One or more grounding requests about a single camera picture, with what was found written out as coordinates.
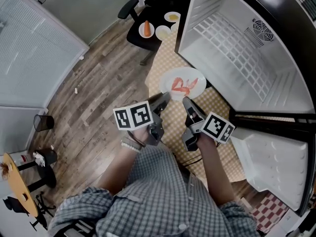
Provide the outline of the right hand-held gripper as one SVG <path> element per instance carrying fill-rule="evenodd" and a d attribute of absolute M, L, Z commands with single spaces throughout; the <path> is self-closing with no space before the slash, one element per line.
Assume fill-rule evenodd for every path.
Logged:
<path fill-rule="evenodd" d="M 187 113 L 186 129 L 182 141 L 186 151 L 196 151 L 197 141 L 201 133 L 209 136 L 218 143 L 226 144 L 235 126 L 214 112 L 208 115 L 189 97 L 182 99 Z"/>

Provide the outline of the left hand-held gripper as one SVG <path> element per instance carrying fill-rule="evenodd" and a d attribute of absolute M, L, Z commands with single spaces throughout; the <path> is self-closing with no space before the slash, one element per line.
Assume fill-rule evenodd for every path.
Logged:
<path fill-rule="evenodd" d="M 169 92 L 161 92 L 146 101 L 114 108 L 113 113 L 118 130 L 135 131 L 145 127 L 149 133 L 145 143 L 153 146 L 158 145 L 164 135 L 160 115 L 167 107 L 170 99 Z"/>

